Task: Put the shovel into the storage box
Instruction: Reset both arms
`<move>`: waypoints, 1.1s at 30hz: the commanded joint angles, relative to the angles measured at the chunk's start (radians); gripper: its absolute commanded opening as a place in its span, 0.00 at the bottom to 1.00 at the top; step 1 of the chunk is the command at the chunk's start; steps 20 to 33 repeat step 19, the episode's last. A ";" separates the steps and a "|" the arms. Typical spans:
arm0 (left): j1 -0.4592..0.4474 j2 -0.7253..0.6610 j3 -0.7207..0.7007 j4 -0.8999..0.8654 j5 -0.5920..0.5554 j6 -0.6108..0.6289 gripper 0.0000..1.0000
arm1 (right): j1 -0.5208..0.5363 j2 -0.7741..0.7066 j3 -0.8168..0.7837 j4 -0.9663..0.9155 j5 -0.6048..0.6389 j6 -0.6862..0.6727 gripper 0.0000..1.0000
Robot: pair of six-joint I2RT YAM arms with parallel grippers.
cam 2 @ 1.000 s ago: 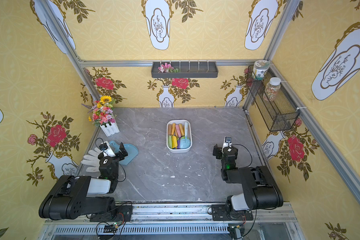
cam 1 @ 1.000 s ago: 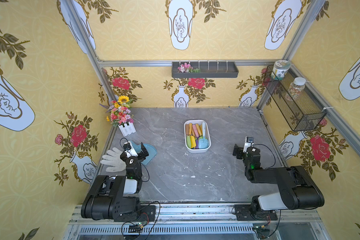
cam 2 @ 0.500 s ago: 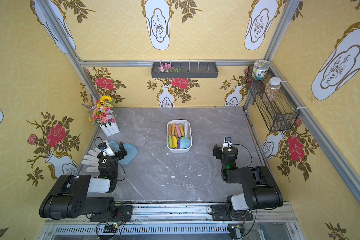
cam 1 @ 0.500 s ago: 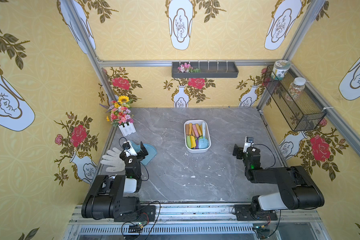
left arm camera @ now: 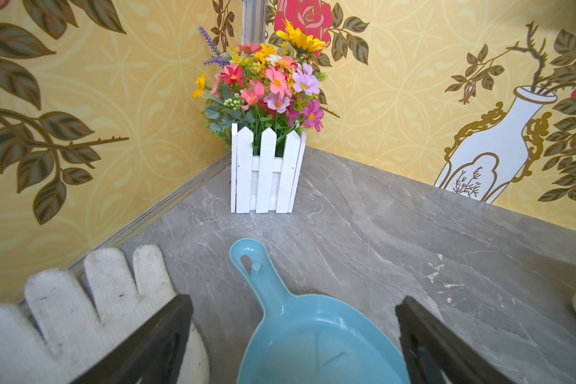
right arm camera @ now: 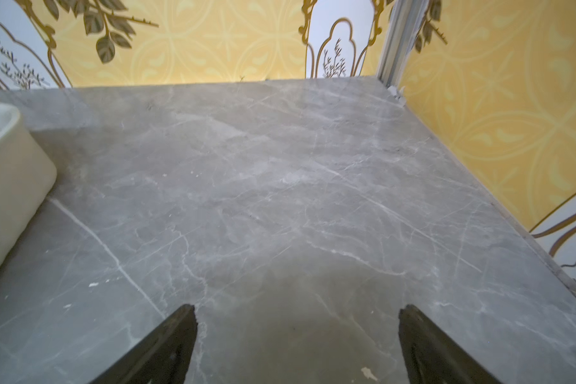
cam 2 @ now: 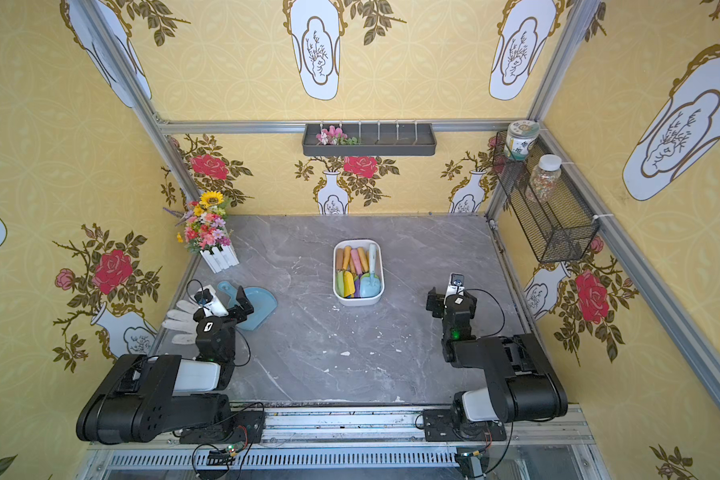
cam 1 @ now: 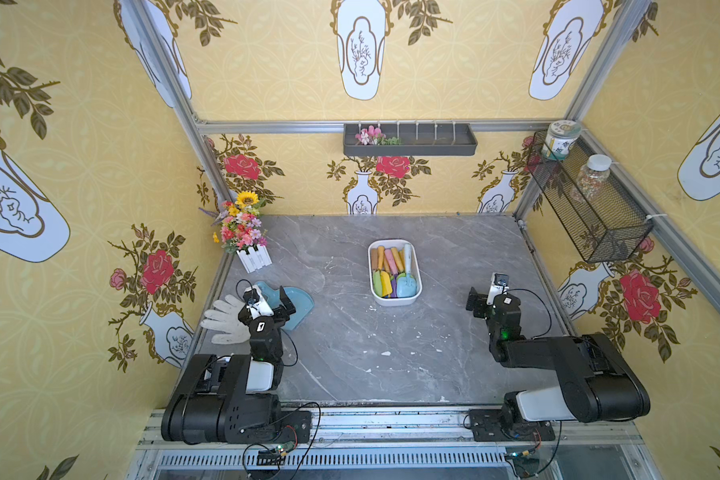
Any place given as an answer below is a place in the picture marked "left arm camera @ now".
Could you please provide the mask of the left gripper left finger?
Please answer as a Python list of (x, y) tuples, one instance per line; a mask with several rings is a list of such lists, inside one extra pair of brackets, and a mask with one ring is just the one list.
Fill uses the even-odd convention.
[(179, 294), (75, 383), (176, 383), (194, 313)]

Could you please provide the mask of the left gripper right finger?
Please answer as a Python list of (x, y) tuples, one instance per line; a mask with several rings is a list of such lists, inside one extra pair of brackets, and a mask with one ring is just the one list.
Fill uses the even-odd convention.
[(411, 383), (513, 383), (415, 298), (395, 312)]

